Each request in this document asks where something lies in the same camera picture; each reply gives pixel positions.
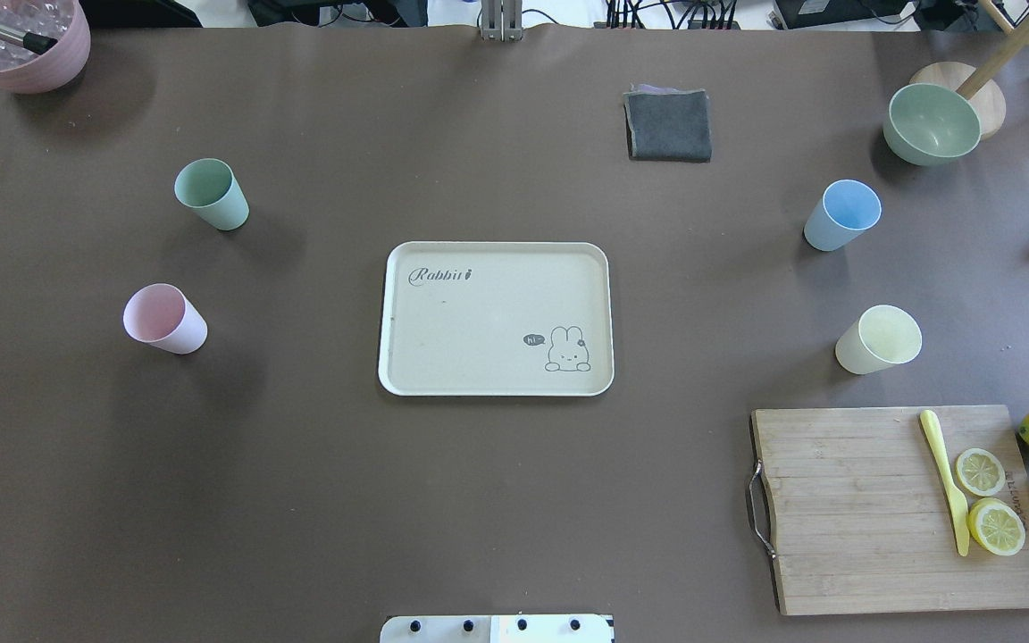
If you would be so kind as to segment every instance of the cloth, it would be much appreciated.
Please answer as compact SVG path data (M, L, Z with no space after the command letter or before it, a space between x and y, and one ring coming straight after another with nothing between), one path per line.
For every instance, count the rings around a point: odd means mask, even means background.
M706 163L714 155L706 91L640 84L625 101L630 158Z

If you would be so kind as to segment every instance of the white floor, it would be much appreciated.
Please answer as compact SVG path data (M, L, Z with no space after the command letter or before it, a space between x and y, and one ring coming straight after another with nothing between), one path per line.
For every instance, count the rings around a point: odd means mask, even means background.
M256 26L252 13L248 11L246 0L179 0L200 17L205 26ZM670 3L674 17L681 17L688 3ZM1007 10L1013 16L1020 15L1026 0L1007 0ZM606 20L605 0L523 0L523 9L538 9L548 13L560 24L572 26L593 26L595 22ZM914 4L903 7L902 16L910 16ZM743 30L769 30L769 13L773 10L772 0L736 0L736 22ZM352 3L348 11L362 15L362 7ZM465 0L428 0L428 19L432 26L446 24L475 24L478 2ZM642 22L648 29L670 29L669 15L661 7L649 7L640 12ZM523 25L534 26L548 22L539 13L524 13ZM881 21L856 21L850 24L833 24L810 28L824 31L918 31L915 21L908 20L899 25L883 24Z

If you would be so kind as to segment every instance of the knife blade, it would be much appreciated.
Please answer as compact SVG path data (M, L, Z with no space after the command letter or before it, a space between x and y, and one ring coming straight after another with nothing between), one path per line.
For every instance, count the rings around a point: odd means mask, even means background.
M927 446L931 448L931 457L934 457L939 479L944 481L944 494L947 496L948 510L951 510L951 526L955 529L955 548L960 557L966 557L967 548L971 545L971 531L967 530L967 497L959 491L951 476L947 444L944 444L944 431L939 428L938 416L928 408L920 413L919 423L924 427Z

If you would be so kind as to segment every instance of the wooden cutting board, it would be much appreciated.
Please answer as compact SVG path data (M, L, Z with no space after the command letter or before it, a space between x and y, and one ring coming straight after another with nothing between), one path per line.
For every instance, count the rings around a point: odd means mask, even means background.
M925 407L760 409L777 602L783 614L1029 607L1029 481L1005 406L934 406L948 458L978 446L1007 484L1024 549L956 553L944 486L919 426ZM968 504L977 500L968 496Z

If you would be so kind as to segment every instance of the lemon half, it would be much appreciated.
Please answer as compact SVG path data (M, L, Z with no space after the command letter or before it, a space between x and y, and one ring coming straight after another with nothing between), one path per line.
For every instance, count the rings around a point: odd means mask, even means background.
M1007 484L1003 464L983 449L968 449L960 453L955 459L955 476L964 489L975 496L995 496Z
M985 498L971 506L967 529L978 544L997 557L1013 557L1026 541L1026 529L1019 513L995 498Z

